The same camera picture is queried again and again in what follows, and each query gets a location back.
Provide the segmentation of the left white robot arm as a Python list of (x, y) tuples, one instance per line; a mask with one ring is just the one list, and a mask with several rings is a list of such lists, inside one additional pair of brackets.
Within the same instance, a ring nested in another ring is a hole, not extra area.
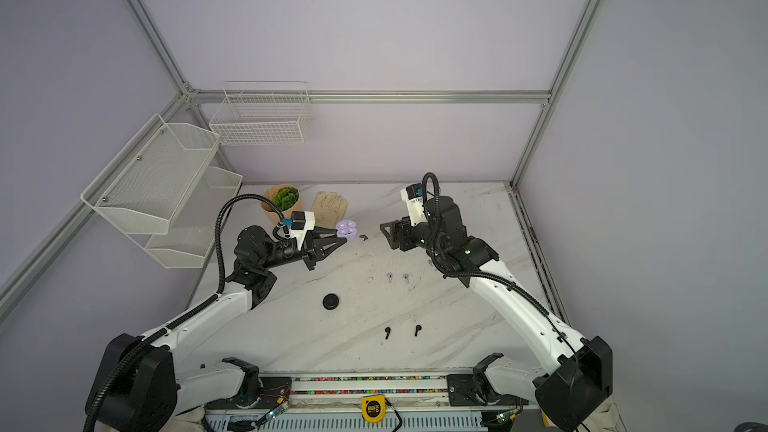
[[(243, 229), (234, 249), (233, 269), (225, 266), (221, 233), (233, 206), (258, 201), (278, 216), (272, 232)], [(215, 292), (179, 316), (142, 335), (121, 334), (106, 347), (85, 404), (84, 430), (99, 423), (117, 431), (159, 431), (173, 417), (225, 400), (248, 408), (267, 397), (258, 366), (236, 357), (190, 373), (176, 367), (225, 325), (253, 310), (271, 292), (274, 268), (294, 262), (313, 269), (347, 244), (354, 226), (319, 225), (311, 211), (286, 216), (270, 199), (237, 195), (225, 202), (214, 223), (218, 267)]]

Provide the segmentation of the yellow tape measure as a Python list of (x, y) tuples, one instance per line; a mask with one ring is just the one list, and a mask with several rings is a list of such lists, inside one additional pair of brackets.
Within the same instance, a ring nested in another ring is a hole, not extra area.
[(387, 413), (388, 401), (384, 395), (369, 395), (361, 399), (363, 419), (369, 424), (381, 422)]

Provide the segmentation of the white glove right of rail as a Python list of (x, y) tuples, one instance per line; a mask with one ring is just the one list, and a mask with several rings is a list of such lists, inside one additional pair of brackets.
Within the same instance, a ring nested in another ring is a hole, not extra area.
[(574, 431), (579, 432), (619, 432), (624, 430), (619, 408), (613, 397), (606, 399), (582, 423), (574, 428)]

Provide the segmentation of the peach pot with succulent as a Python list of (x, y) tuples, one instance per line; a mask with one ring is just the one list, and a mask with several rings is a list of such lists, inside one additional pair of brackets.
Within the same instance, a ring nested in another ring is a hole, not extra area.
[[(283, 216), (287, 219), (291, 219), (294, 212), (302, 211), (304, 209), (300, 192), (298, 188), (293, 185), (280, 184), (273, 186), (265, 191), (262, 196), (278, 207)], [(277, 225), (280, 221), (280, 217), (274, 209), (269, 204), (265, 203), (262, 203), (261, 207), (268, 220), (273, 225)]]

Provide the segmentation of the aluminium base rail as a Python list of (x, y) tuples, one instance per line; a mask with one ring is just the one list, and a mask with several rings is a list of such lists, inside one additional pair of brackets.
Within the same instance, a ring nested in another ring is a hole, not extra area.
[(260, 398), (210, 402), (167, 431), (554, 431), (531, 399), (492, 395), (468, 370), (266, 373)]

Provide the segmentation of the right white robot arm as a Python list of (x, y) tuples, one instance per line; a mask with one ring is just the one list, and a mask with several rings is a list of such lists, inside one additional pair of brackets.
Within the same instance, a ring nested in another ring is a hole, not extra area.
[(446, 279), (478, 294), (520, 335), (532, 366), (493, 353), (473, 369), (479, 398), (516, 396), (536, 404), (562, 431), (615, 431), (613, 351), (601, 337), (587, 338), (530, 293), (486, 241), (468, 233), (458, 205), (426, 173), (401, 191), (405, 217), (381, 224), (393, 250), (421, 248)]

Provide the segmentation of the white mesh two-tier shelf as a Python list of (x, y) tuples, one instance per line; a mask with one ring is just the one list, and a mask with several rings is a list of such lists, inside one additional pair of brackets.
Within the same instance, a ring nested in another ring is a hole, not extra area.
[(215, 164), (222, 139), (154, 115), (81, 193), (81, 201), (166, 269), (202, 268), (221, 206), (242, 176)]

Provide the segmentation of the beige work glove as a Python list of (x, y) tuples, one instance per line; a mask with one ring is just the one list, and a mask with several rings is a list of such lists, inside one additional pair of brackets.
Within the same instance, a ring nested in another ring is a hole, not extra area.
[(315, 225), (322, 228), (335, 228), (344, 219), (348, 201), (336, 192), (318, 192), (311, 211), (315, 216)]

